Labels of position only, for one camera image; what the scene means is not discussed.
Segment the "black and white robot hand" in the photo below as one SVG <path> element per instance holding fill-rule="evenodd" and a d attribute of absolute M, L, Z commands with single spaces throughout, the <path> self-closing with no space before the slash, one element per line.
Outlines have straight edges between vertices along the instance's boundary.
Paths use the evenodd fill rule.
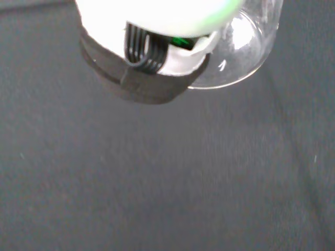
<path fill-rule="evenodd" d="M 76 1 L 84 59 L 119 98 L 158 105 L 206 70 L 243 1 Z"/>

